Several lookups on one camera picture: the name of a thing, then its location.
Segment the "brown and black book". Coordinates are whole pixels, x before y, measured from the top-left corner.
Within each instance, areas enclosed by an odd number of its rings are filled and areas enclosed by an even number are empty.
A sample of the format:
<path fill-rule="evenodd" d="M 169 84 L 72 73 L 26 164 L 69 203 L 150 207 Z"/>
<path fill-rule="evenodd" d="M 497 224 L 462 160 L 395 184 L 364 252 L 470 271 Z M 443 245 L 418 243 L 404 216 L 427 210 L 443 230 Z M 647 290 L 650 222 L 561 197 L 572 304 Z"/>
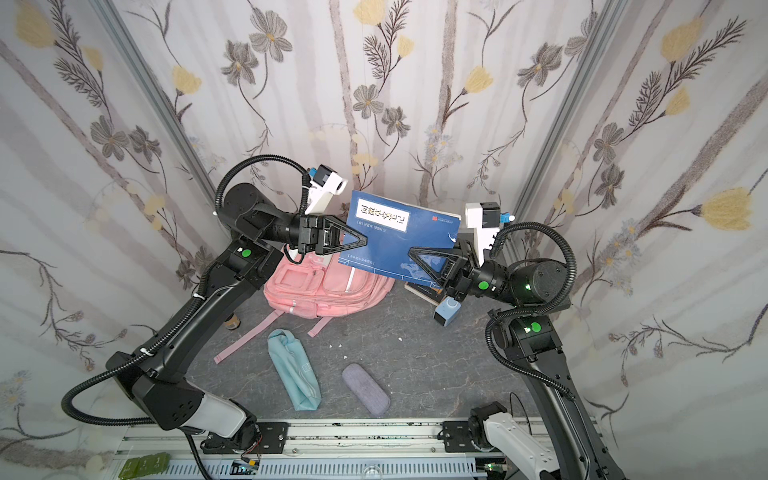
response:
<path fill-rule="evenodd" d="M 445 298 L 445 293 L 442 289 L 436 289 L 412 282 L 406 282 L 404 287 L 407 291 L 413 293 L 414 295 L 434 306 L 438 306 Z"/>

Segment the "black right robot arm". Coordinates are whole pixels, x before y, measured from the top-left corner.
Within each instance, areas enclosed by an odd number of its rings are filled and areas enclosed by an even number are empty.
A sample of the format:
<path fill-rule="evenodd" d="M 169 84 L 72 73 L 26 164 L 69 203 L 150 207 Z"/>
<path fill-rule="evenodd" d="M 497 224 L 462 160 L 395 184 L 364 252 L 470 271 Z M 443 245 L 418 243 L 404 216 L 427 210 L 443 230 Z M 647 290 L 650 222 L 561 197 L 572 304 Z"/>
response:
<path fill-rule="evenodd" d="M 563 258 L 535 258 L 509 265 L 496 261 L 506 238 L 519 231 L 549 238 Z M 412 247 L 409 256 L 447 297 L 462 301 L 472 296 L 503 303 L 503 308 L 488 313 L 485 344 L 499 364 L 523 376 L 552 446 L 544 447 L 497 402 L 471 411 L 464 436 L 442 430 L 443 441 L 465 443 L 478 452 L 498 451 L 526 479 L 624 478 L 577 392 L 551 321 L 552 314 L 571 305 L 577 262 L 568 242 L 545 224 L 521 222 L 501 228 L 481 257 L 468 242 L 452 248 Z"/>

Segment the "pink student backpack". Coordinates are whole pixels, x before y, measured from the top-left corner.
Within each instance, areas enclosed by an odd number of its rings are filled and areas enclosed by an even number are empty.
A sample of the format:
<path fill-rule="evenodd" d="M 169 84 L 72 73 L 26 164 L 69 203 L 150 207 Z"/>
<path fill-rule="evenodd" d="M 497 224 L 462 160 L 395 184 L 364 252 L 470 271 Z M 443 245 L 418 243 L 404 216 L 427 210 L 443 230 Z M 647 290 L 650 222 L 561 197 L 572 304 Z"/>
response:
<path fill-rule="evenodd" d="M 266 331 L 285 314 L 315 325 L 308 335 L 316 337 L 331 321 L 368 310 L 391 291 L 395 280 L 342 264 L 339 256 L 307 255 L 302 263 L 283 259 L 263 287 L 272 311 L 256 327 L 214 357 L 219 364 Z"/>

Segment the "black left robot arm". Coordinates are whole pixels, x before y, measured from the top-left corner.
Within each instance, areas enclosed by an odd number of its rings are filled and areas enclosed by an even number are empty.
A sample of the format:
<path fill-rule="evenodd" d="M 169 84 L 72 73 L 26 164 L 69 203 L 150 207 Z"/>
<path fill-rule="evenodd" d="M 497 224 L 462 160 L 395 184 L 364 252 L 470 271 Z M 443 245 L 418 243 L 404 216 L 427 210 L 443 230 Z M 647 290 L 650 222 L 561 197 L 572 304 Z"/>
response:
<path fill-rule="evenodd" d="M 281 210 L 250 183 L 231 183 L 241 171 L 263 162 L 284 164 L 300 173 L 301 202 L 296 212 Z M 254 451 L 263 439 L 257 417 L 237 402 L 191 384 L 186 372 L 215 331 L 266 284 L 290 253 L 306 258 L 366 245 L 363 234 L 325 212 L 346 185 L 326 165 L 307 169 L 275 154 L 259 154 L 232 167 L 214 194 L 214 213 L 230 230 L 231 243 L 204 268 L 190 299 L 164 327 L 133 352 L 115 353 L 105 372 L 71 388 L 61 400 L 62 411 L 96 426 L 155 424 L 186 436 L 203 433 L 204 453 Z M 105 418 L 75 406 L 79 394 L 110 379 L 142 416 Z"/>

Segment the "blue notebook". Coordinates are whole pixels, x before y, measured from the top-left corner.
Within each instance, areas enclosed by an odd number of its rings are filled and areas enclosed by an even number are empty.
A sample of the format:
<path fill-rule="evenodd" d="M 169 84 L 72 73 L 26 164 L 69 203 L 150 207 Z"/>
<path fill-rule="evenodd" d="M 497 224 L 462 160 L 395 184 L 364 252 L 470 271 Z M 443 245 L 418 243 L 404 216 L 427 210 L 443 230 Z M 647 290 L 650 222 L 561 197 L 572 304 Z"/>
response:
<path fill-rule="evenodd" d="M 367 245 L 341 253 L 341 264 L 436 288 L 438 283 L 409 257 L 409 250 L 452 248 L 461 217 L 354 191 L 347 225 L 365 235 Z"/>

